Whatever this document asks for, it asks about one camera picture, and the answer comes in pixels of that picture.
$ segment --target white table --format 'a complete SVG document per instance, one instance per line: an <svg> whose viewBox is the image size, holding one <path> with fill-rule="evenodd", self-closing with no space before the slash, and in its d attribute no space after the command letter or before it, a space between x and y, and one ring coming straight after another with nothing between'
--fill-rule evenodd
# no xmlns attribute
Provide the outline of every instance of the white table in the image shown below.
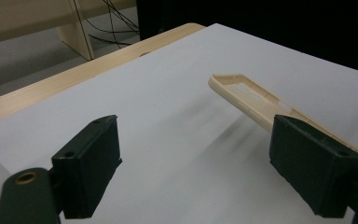
<svg viewBox="0 0 358 224"><path fill-rule="evenodd" d="M245 74L358 146L358 71L215 24L0 119L0 163L50 158L118 115L123 163L93 218L63 223L351 223L316 217L269 164L270 135L207 82Z"/></svg>

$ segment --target black cable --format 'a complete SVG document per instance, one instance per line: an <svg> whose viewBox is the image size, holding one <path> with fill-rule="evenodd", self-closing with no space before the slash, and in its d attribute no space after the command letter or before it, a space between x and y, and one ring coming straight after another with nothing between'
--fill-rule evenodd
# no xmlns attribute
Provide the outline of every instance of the black cable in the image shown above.
<svg viewBox="0 0 358 224"><path fill-rule="evenodd" d="M131 26L133 26L133 27L135 27L135 28L138 28L138 26L135 24L135 23L133 23L130 19L128 19L126 16L124 16L123 14L121 14L121 12L120 11L118 11L116 8L115 8L115 6L113 5L113 3L112 3L112 1L111 0L109 0L109 3L110 4L108 4L118 15L116 15L117 17L119 17L121 20L123 20L124 22L126 22L126 20L129 22L129 24L131 25Z"/></svg>
<svg viewBox="0 0 358 224"><path fill-rule="evenodd" d="M113 9L113 14L115 15L115 16L117 16L119 19L121 19L124 23L126 23L127 24L127 26L130 28L130 29L132 29L133 30L133 32L136 32L137 34L139 34L139 32L138 31L135 31L132 27L134 27L134 28L136 28L136 29L138 29L139 30L139 27L135 24L135 23L133 23L130 19L128 19L127 17L125 17L123 14L121 14L116 8L115 8L115 6L113 5L113 3L110 1L110 0L103 0L108 6L109 6L109 8L112 8Z"/></svg>
<svg viewBox="0 0 358 224"><path fill-rule="evenodd" d="M102 31L102 32L105 32L105 33L113 33L112 31L107 31L107 30L103 30L101 28L98 28L97 26L95 26L94 24L92 24L89 20L86 20L86 22L89 23L89 25L91 25L92 27L94 27L96 30L99 30L99 31ZM133 30L130 30L130 31L115 31L115 33L136 33L134 32Z"/></svg>
<svg viewBox="0 0 358 224"><path fill-rule="evenodd" d="M109 18L110 18L110 26L112 28L112 35L113 35L113 38L115 39L115 42L117 42L117 39L116 39L116 35L115 35L115 29L113 28L113 21L112 21L112 14L110 13L110 6L107 7L108 10L109 10Z"/></svg>
<svg viewBox="0 0 358 224"><path fill-rule="evenodd" d="M129 43L115 42L115 41L111 41L111 40L107 40L107 39L102 39L102 38L97 37L95 35L89 35L89 37L92 37L92 38L97 39L99 41L102 41L102 42L105 42L105 43L110 43L110 44L118 44L118 45L125 45L125 46L131 45Z"/></svg>

